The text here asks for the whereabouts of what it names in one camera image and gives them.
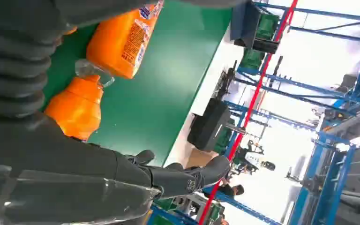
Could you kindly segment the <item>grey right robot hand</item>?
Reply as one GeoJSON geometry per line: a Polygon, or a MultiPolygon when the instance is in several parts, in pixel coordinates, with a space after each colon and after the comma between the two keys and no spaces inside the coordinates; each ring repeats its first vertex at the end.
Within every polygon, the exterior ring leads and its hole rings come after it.
{"type": "Polygon", "coordinates": [[[228,172],[225,157],[172,169],[66,137],[47,116],[0,118],[0,225],[106,225],[144,216],[228,172]]]}

